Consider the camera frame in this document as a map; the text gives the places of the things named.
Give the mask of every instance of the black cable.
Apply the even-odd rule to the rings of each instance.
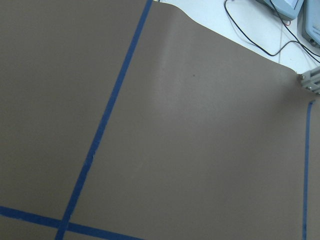
[[[284,46],[282,46],[279,51],[277,51],[276,53],[272,54],[272,53],[269,53],[267,50],[265,50],[263,47],[261,47],[260,45],[258,45],[257,43],[255,43],[253,40],[251,40],[246,34],[245,32],[238,26],[238,24],[236,23],[236,21],[233,19],[233,17],[230,15],[227,7],[226,7],[226,3],[227,3],[228,0],[225,0],[224,3],[223,3],[223,6],[224,6],[224,10],[226,12],[226,14],[229,16],[229,18],[232,20],[232,22],[234,23],[234,25],[239,29],[239,31],[246,37],[246,39],[248,39],[253,45],[255,45],[257,48],[259,48],[260,50],[262,50],[264,53],[266,53],[267,55],[273,57],[273,56],[276,56],[278,55],[289,43],[297,43],[299,44],[307,54],[309,54],[314,60],[316,60],[318,63],[320,63],[320,61],[318,61],[314,56],[312,56],[311,54],[314,54],[315,56],[318,56],[320,57],[319,55],[315,54],[314,52],[312,52],[309,48],[307,48],[305,45],[303,45],[299,40],[298,38],[288,29],[288,27],[286,26],[286,24],[284,23],[284,21],[282,20],[282,18],[280,17],[280,14],[278,13],[278,11],[276,10],[275,6],[273,5],[273,3],[271,2],[271,4],[273,5],[275,11],[277,12],[279,18],[281,19],[281,22],[283,23],[283,25],[287,28],[287,30],[294,36],[294,38],[296,40],[291,40],[291,41],[288,41]]]

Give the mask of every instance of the cord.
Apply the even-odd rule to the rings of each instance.
[[[229,16],[229,18],[232,20],[232,22],[234,23],[234,25],[239,29],[239,31],[246,37],[246,39],[248,39],[253,45],[255,45],[257,48],[259,48],[260,50],[262,50],[264,53],[266,53],[267,55],[273,57],[273,56],[276,56],[278,55],[289,43],[297,43],[299,44],[304,50],[305,52],[310,55],[315,61],[317,61],[318,63],[320,63],[320,61],[318,61],[313,55],[317,56],[317,57],[320,57],[320,55],[317,55],[315,54],[314,52],[312,52],[309,48],[307,48],[305,45],[303,45],[299,40],[298,38],[289,30],[289,28],[286,26],[286,24],[284,23],[283,19],[281,18],[279,12],[277,11],[276,7],[274,6],[274,4],[271,2],[272,6],[274,7],[278,17],[281,19],[281,22],[282,24],[285,26],[285,28],[294,36],[294,38],[296,40],[290,40],[288,41],[285,45],[283,45],[279,51],[277,51],[276,53],[272,54],[272,53],[269,53],[267,50],[265,50],[263,47],[261,47],[260,45],[258,45],[256,42],[254,42],[253,40],[251,40],[246,34],[245,32],[238,26],[238,24],[236,23],[236,21],[233,19],[233,17],[230,15],[228,9],[227,9],[227,6],[226,6],[226,3],[227,3],[228,0],[225,0],[224,3],[223,3],[223,6],[224,6],[224,10],[226,12],[226,14]]]

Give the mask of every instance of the blue line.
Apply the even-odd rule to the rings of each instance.
[[[39,224],[43,226],[47,226],[50,228],[59,228],[60,220],[40,216],[37,214],[25,212],[16,210],[9,207],[0,206],[0,216],[12,218],[12,219],[18,219],[21,221],[26,221],[34,224]],[[91,237],[101,238],[101,239],[107,239],[107,240],[142,240],[141,238],[136,238],[133,236],[127,236],[111,231],[105,231],[94,227],[84,226],[80,224],[75,224],[70,222],[68,225],[67,230],[69,232],[74,232],[77,234],[83,234],[88,235]]]
[[[115,102],[117,100],[121,85],[122,85],[124,78],[126,76],[126,73],[127,73],[128,67],[130,65],[132,56],[133,56],[134,51],[136,49],[139,37],[141,35],[141,32],[142,32],[142,29],[143,29],[144,24],[146,22],[149,10],[151,8],[152,1],[153,0],[147,0],[145,3],[143,12],[142,12],[140,20],[139,20],[139,23],[136,27],[136,30],[135,30],[133,38],[131,40],[129,49],[126,53],[125,59],[123,61],[122,67],[120,69],[119,75],[118,75],[116,82],[114,84],[111,96],[110,96],[109,101],[106,105],[106,108],[105,108],[105,111],[104,111],[103,116],[101,118],[101,121],[99,123],[98,129],[96,130],[94,139],[91,143],[89,152],[86,156],[86,159],[85,159],[84,164],[82,166],[81,172],[80,172],[79,177],[78,177],[76,184],[74,186],[69,203],[68,203],[68,205],[65,209],[65,212],[63,214],[63,218],[61,220],[60,226],[59,226],[58,231],[56,233],[55,240],[62,240],[64,238],[65,232],[68,228],[68,223],[70,221],[71,215],[75,210],[78,198],[79,198],[80,193],[82,191],[82,188],[85,184],[87,174],[91,168],[92,162],[94,160],[94,156],[95,156],[96,151],[99,147],[99,144],[100,144],[100,141],[101,141],[102,136],[104,134],[106,125],[108,124],[111,112],[112,112],[114,105],[115,105]]]
[[[309,102],[306,112],[305,150],[304,150],[304,180],[303,180],[303,214],[302,214],[302,240],[307,240],[307,214],[308,214],[308,171],[309,171],[309,140],[311,108],[314,100]]]

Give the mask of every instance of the white surface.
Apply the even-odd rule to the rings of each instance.
[[[296,43],[290,43],[277,56],[268,56],[252,45],[228,18],[224,9],[224,0],[160,0],[172,4],[184,11],[197,23],[219,33],[226,38],[270,59],[287,66],[297,73],[320,66]],[[240,28],[257,44],[269,53],[276,53],[289,40],[295,40],[282,25],[271,9],[255,0],[229,0],[226,7]],[[289,29],[297,35],[297,19],[291,22]],[[313,52],[320,55],[320,49],[312,47],[298,31],[298,39]]]

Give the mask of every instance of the gray device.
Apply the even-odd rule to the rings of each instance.
[[[274,10],[270,0],[256,0],[259,3],[266,4]],[[272,0],[276,10],[285,21],[291,21],[298,17],[304,0]]]
[[[314,47],[320,47],[320,0],[305,0],[302,36]]]

